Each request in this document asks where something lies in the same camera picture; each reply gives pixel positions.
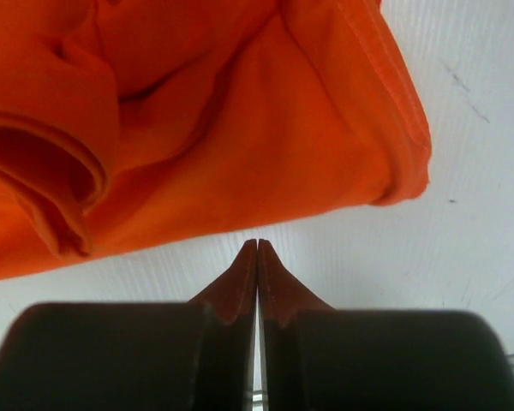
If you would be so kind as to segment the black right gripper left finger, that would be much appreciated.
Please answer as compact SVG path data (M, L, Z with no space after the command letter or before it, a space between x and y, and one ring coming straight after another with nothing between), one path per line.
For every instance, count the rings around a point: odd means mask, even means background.
M0 347L0 410L249 410L257 243L186 302L49 302Z

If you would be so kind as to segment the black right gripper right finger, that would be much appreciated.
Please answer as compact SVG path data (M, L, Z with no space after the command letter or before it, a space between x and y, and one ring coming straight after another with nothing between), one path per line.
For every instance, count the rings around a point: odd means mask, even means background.
M257 254L266 410L514 410L500 340L474 313L335 309Z

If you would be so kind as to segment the orange t shirt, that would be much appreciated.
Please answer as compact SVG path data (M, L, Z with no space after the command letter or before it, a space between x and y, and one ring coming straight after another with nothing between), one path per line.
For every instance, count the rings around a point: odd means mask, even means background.
M421 195L377 1L0 1L0 280Z

